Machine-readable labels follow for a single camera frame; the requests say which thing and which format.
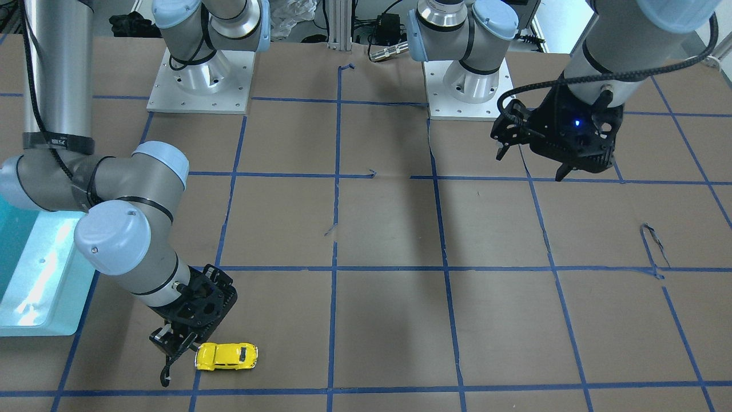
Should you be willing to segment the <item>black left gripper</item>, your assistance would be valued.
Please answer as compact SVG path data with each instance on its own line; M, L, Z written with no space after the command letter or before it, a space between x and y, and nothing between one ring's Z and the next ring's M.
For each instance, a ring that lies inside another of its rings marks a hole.
M609 107L612 93L601 92L595 102L581 101L569 86L553 86L532 112L519 100L507 105L491 129L501 161L512 146L529 144L533 153L560 162L555 181L572 171L598 174L614 166L615 138L624 119L624 105ZM524 124L540 134L532 137Z

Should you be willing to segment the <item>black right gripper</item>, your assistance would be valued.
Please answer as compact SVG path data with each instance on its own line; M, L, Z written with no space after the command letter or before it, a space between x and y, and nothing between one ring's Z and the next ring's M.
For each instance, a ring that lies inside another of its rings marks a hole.
M152 307L165 326L150 335L151 341L165 354L160 384L168 387L170 368L177 352L197 352L199 343L206 342L236 302L233 279L221 269L207 264L203 271L187 267L188 280L175 280L170 289L178 293L175 300L164 306Z

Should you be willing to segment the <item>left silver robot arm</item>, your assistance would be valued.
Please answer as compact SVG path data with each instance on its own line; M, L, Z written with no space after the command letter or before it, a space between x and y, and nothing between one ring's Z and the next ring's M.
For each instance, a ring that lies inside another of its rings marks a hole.
M496 159L528 144L559 162L556 181L579 170L598 174L615 162L615 139L628 99L648 77L693 66L716 46L717 1L591 1L597 19L553 81L500 94L491 138ZM499 70L519 18L502 1L419 1L406 39L416 62L451 63L446 86L462 101L496 94Z

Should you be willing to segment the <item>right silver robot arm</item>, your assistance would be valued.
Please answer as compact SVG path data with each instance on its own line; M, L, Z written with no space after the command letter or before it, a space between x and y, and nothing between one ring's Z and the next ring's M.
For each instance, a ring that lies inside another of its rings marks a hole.
M182 151L147 141L129 157L96 156L92 138L92 1L20 1L26 70L23 154L2 164L2 197L20 209L78 211L76 249L163 318L149 339L172 364L198 350L236 302L233 281L183 261L168 238L186 190Z

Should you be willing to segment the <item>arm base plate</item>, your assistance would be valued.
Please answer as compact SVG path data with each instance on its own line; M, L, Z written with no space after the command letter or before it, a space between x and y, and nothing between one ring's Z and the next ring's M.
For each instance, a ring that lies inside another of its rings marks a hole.
M424 62L423 71L432 120L494 121L499 97L513 88L506 60L489 75L468 72L458 61Z
M146 108L167 114L246 114L255 57L252 51L218 50L208 62L177 70L166 50Z

